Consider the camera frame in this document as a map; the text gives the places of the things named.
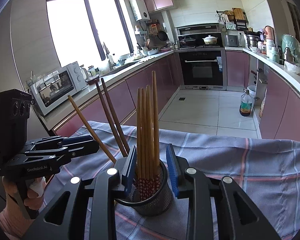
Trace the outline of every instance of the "countertop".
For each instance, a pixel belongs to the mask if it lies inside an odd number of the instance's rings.
[[[132,65],[130,67],[127,67],[115,74],[104,76],[103,79],[105,81],[105,84],[107,87],[111,86],[112,84],[116,83],[117,81],[125,78],[132,72],[135,72],[136,70],[143,68],[146,65],[149,65],[156,60],[159,60],[160,58],[163,58],[165,56],[168,56],[173,53],[173,50],[158,53],[156,55],[148,56],[143,59],[141,59],[141,62],[136,63],[135,65]],[[102,83],[99,81],[100,89],[103,90]],[[93,85],[87,85],[86,88],[82,89],[78,93],[74,94],[72,98],[74,99],[77,106],[82,105],[84,102],[88,101],[90,98],[98,94],[97,86],[95,84]],[[63,120],[68,114],[70,114],[72,111],[74,111],[74,108],[72,104],[69,102],[69,100],[64,101],[61,103],[58,107],[53,109],[50,113],[48,113],[46,116],[41,117],[43,123],[46,125],[48,130],[51,130],[55,125],[57,125],[61,120]]]
[[[267,64],[272,70],[277,72],[280,76],[282,76],[300,94],[300,75],[288,72],[287,68],[285,68],[283,65],[280,65],[280,64],[270,60],[264,54],[254,53],[248,48],[225,47],[225,49],[226,50],[244,51],[244,52],[256,57],[257,59],[261,60],[263,63]]]

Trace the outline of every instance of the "white bandage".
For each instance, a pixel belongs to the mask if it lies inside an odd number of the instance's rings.
[[[40,182],[34,181],[29,188],[32,189],[34,192],[38,193],[37,197],[41,197],[43,195],[43,185],[42,183],[45,182],[46,179],[44,177],[42,177]]]

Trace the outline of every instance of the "camera lens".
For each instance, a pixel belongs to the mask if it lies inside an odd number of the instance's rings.
[[[22,102],[20,106],[20,115],[23,115],[25,113],[25,108],[26,108],[26,104]]]
[[[30,104],[28,103],[26,108],[26,113],[29,113],[29,111],[30,111]]]
[[[13,105],[13,115],[17,115],[17,112],[18,112],[18,102],[15,102],[14,105]]]

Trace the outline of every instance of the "water heater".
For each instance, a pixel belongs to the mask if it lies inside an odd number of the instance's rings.
[[[136,21],[149,21],[148,10],[143,0],[130,0],[132,11]]]

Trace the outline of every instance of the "black oven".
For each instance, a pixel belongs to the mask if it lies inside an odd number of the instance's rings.
[[[184,86],[192,89],[226,89],[226,64],[221,50],[179,52]]]

